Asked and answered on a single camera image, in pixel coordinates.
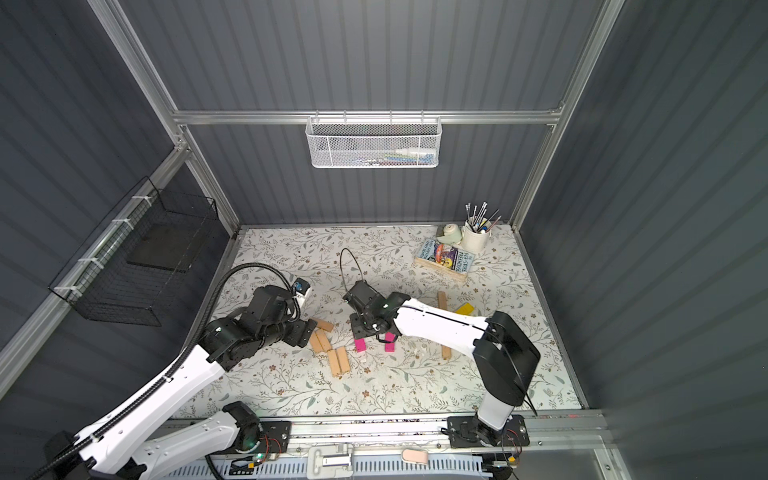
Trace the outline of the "magenta block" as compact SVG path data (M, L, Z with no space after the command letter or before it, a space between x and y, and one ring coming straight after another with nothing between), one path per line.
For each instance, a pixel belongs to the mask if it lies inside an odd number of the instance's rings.
M385 334L384 350L387 353L394 353L395 352L395 342L396 342L396 340L397 340L397 337L396 337L396 335L394 333L387 332Z
M365 352L367 350L367 344L366 344L366 341L363 338L355 339L354 340L354 346L355 346L355 350L358 353L362 353L362 352Z

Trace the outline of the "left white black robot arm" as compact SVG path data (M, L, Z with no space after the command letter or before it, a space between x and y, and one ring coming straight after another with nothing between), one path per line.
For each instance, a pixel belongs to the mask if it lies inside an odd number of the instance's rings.
M307 345L317 323L301 308L311 291L300 277L257 288L250 303L200 326L195 342L120 406L71 434L60 432L45 445L46 465L33 479L156 479L199 458L235 451L258 463L281 435L264 431L243 402L224 406L208 419L173 434L153 434L181 405L241 361L277 342Z

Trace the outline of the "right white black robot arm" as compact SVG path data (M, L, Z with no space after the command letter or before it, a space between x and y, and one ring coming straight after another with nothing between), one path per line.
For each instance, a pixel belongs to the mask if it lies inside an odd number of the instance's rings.
M350 324L357 338L417 337L472 359L485 389L476 418L490 431L500 432L514 408L529 399L541 354L510 315L467 316L400 292L385 297L364 280L356 281L343 300L353 309Z

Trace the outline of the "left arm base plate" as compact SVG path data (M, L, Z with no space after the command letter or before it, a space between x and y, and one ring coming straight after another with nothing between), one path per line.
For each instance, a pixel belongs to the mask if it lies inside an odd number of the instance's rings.
M242 429L234 443L213 455L279 455L287 450L293 424L289 421L260 421Z

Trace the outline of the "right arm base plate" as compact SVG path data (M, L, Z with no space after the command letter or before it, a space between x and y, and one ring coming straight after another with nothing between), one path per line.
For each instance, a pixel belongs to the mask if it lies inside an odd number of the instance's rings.
M504 447L522 448L530 445L524 417L511 415L500 430L494 430L474 416L451 416L440 429L452 448Z

